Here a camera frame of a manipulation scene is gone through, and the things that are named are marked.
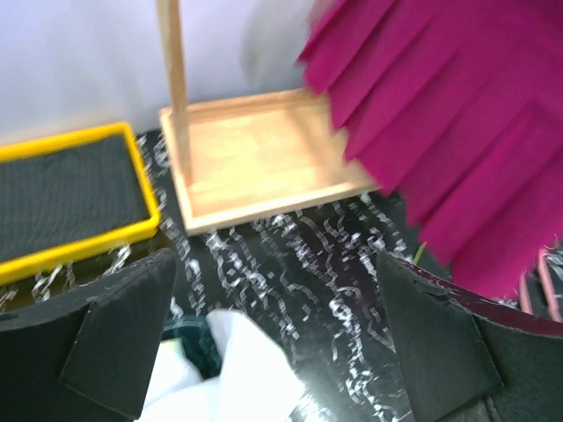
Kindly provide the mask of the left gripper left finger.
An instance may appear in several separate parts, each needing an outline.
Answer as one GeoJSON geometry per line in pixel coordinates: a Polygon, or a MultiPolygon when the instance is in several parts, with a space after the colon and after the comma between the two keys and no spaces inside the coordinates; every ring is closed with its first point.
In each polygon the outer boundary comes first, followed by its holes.
{"type": "Polygon", "coordinates": [[[140,418],[176,280],[161,249],[1,315],[3,421],[140,418]]]}

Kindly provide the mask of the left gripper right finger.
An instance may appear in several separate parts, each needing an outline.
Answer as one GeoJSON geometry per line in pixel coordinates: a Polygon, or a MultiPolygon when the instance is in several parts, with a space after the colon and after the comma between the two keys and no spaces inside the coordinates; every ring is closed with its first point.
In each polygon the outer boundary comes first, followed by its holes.
{"type": "Polygon", "coordinates": [[[562,325],[382,252],[377,281],[417,421],[560,421],[562,325]]]}

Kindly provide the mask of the pink hanger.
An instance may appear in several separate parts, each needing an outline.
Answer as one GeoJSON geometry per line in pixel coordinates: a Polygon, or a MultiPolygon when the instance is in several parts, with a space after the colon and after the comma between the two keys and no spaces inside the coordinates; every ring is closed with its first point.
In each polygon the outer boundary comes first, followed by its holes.
{"type": "Polygon", "coordinates": [[[524,313],[562,322],[562,251],[542,249],[536,268],[521,275],[519,307],[524,313]]]}

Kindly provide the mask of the floral pastel garment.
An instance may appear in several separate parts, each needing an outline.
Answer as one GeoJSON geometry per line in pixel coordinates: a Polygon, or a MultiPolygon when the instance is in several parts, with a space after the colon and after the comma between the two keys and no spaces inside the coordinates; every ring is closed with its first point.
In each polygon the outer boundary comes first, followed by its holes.
{"type": "Polygon", "coordinates": [[[159,351],[161,353],[165,353],[166,355],[177,356],[182,360],[186,358],[182,342],[179,338],[171,338],[162,341],[159,345],[159,351]]]}

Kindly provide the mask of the white garment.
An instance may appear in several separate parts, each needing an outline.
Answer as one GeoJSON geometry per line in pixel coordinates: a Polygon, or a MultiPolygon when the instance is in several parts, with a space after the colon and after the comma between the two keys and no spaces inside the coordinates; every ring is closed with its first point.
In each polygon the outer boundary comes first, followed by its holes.
{"type": "Polygon", "coordinates": [[[285,352],[246,314],[205,316],[222,358],[220,375],[203,380],[187,358],[157,351],[142,421],[285,421],[304,385],[285,352]]]}

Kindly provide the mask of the navy plaid skirt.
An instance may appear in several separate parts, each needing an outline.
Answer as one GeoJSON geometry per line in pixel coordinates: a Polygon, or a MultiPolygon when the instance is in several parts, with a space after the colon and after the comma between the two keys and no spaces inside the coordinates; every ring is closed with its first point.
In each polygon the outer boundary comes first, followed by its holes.
{"type": "Polygon", "coordinates": [[[220,375],[222,358],[204,316],[182,316],[165,322],[162,340],[178,339],[186,358],[203,380],[220,375]]]}

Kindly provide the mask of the yellow-green hanger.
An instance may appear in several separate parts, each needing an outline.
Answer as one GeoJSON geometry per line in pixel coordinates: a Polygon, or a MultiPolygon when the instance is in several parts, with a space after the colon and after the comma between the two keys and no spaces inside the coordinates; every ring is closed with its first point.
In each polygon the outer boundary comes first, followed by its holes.
{"type": "Polygon", "coordinates": [[[423,252],[425,251],[425,249],[426,249],[426,243],[422,243],[422,244],[419,245],[419,247],[418,247],[418,249],[415,252],[414,257],[413,257],[414,264],[417,264],[419,262],[419,260],[422,256],[423,252]]]}

